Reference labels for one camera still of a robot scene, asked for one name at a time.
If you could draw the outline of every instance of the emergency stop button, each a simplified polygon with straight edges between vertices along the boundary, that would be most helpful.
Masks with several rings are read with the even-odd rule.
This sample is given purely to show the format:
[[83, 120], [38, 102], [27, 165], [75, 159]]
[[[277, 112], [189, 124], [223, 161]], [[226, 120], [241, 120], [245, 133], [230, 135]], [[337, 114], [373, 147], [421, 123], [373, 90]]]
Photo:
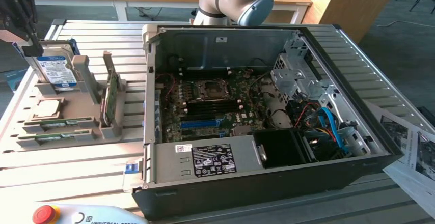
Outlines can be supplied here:
[[55, 223], [59, 218], [59, 207], [43, 205], [34, 212], [33, 221], [35, 224]]

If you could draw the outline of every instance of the blue pcie slot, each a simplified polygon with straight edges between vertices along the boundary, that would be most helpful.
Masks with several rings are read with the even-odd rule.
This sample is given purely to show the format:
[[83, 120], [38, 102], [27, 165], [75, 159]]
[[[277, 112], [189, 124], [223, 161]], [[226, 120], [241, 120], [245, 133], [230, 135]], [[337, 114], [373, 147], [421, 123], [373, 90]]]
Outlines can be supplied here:
[[182, 129], [219, 127], [219, 126], [221, 126], [221, 120], [182, 122]]

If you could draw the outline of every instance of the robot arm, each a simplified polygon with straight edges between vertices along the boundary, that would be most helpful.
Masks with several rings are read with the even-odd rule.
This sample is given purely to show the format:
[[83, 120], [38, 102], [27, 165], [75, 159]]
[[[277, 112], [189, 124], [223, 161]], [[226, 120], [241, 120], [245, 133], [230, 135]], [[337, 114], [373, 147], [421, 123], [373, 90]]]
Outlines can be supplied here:
[[43, 54], [37, 23], [35, 0], [0, 0], [0, 39], [18, 43], [29, 57]]
[[270, 15], [274, 0], [199, 0], [194, 25], [261, 25]]

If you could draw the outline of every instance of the motherboard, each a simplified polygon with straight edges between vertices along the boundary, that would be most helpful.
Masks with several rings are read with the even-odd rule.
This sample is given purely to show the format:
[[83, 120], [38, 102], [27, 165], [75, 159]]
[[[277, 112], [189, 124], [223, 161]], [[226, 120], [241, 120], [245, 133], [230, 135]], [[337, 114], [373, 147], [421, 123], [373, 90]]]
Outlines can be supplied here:
[[251, 69], [159, 74], [162, 142], [243, 136], [265, 129], [259, 77]]

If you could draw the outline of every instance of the metal workbench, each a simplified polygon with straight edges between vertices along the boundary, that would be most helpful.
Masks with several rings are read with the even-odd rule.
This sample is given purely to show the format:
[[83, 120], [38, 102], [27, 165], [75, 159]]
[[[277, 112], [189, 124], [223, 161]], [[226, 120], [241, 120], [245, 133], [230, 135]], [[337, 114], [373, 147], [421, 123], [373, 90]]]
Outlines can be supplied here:
[[[2, 201], [25, 198], [27, 201], [103, 204], [141, 214], [131, 194], [123, 193], [122, 184], [126, 161], [143, 155], [147, 61], [142, 50], [142, 26], [146, 23], [150, 22], [75, 20], [51, 26], [46, 39], [77, 39], [82, 55], [90, 56], [90, 70], [98, 80], [107, 78], [103, 51], [113, 53], [117, 71], [129, 81], [125, 136], [119, 143], [109, 145], [71, 143], [19, 148], [15, 138], [21, 134], [21, 126], [17, 124], [27, 118], [27, 108], [38, 96], [38, 90], [31, 89], [38, 79], [29, 71], [0, 121]], [[435, 129], [422, 119], [414, 105], [342, 30], [332, 25], [309, 28], [362, 98], [434, 133]], [[435, 223], [385, 173], [364, 177], [341, 191], [207, 213], [189, 219], [207, 223], [338, 223], [340, 219], [341, 223]]]

